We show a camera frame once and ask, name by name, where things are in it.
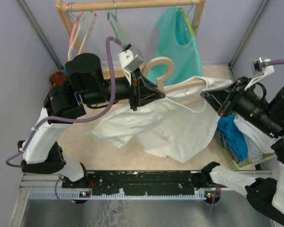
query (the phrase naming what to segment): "orange-brown object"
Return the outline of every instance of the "orange-brown object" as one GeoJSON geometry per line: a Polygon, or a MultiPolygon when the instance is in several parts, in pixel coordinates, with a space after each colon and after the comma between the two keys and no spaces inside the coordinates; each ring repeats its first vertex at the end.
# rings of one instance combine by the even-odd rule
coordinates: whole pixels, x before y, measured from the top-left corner
{"type": "Polygon", "coordinates": [[[61,85],[66,81],[66,73],[61,71],[55,72],[50,76],[49,81],[51,82],[53,87],[61,85]]]}

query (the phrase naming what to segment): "green hanger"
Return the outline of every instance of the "green hanger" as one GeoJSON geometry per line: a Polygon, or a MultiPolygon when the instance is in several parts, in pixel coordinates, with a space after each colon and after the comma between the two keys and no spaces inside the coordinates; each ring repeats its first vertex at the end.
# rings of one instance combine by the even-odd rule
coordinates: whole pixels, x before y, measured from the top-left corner
{"type": "Polygon", "coordinates": [[[121,39],[121,41],[122,41],[123,43],[128,44],[127,39],[126,39],[126,37],[125,37],[125,35],[124,35],[123,29],[121,28],[121,25],[119,24],[119,21],[118,21],[117,17],[114,15],[114,13],[111,12],[111,11],[108,12],[108,13],[107,13],[107,19],[108,19],[110,25],[112,26],[113,31],[114,31],[115,35],[117,36],[117,38],[118,38],[118,39],[121,39]],[[118,32],[119,32],[119,34],[120,34],[121,37],[119,37],[119,34],[117,33],[117,31],[116,31],[116,29],[115,29],[115,26],[114,26],[114,24],[113,24],[113,22],[112,22],[112,20],[110,20],[110,16],[109,16],[109,15],[111,15],[112,18],[114,19],[115,24],[116,24],[117,29],[118,29],[118,32]]]}

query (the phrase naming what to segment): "gray wall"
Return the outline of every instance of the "gray wall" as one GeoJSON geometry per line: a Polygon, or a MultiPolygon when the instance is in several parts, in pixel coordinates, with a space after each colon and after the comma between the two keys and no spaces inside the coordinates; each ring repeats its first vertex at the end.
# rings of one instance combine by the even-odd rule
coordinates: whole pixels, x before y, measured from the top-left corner
{"type": "MultiPolygon", "coordinates": [[[[250,59],[267,56],[272,60],[284,59],[284,0],[271,0],[257,24],[238,61],[235,77],[251,76],[250,59]]],[[[284,65],[275,66],[275,73],[263,81],[267,98],[271,100],[284,86],[284,65]]]]}
{"type": "Polygon", "coordinates": [[[0,0],[0,227],[9,221],[22,178],[5,159],[17,153],[17,141],[37,121],[55,71],[17,2],[0,0]]]}
{"type": "MultiPolygon", "coordinates": [[[[69,36],[56,12],[54,0],[26,0],[62,63],[67,61],[69,36]]],[[[251,22],[260,0],[206,0],[197,45],[203,63],[229,63],[251,22]]],[[[185,12],[190,6],[183,7],[185,12]]],[[[120,9],[117,16],[128,40],[137,45],[146,60],[153,58],[159,34],[156,23],[166,8],[120,9]]],[[[107,20],[107,11],[97,11],[98,17],[87,51],[107,61],[105,38],[113,35],[107,20]]],[[[113,45],[113,58],[118,61],[120,50],[113,45]]]]}

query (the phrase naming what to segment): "pile of clothes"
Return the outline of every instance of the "pile of clothes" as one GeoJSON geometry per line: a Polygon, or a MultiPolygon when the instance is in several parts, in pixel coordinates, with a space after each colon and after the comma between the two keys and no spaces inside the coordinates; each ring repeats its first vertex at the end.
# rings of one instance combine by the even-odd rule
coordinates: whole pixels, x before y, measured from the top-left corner
{"type": "Polygon", "coordinates": [[[215,138],[221,147],[228,150],[236,163],[246,158],[250,162],[256,162],[262,159],[263,154],[274,153],[270,147],[276,141],[239,115],[221,117],[215,138]]]}

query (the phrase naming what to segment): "gray floor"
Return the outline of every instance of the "gray floor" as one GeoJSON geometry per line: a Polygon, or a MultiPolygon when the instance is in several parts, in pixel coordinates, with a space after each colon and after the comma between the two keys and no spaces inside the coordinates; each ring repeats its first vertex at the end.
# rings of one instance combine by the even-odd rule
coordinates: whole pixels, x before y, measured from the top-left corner
{"type": "Polygon", "coordinates": [[[222,191],[209,215],[204,201],[104,201],[64,205],[57,200],[29,200],[22,227],[272,227],[233,191],[222,191]]]}

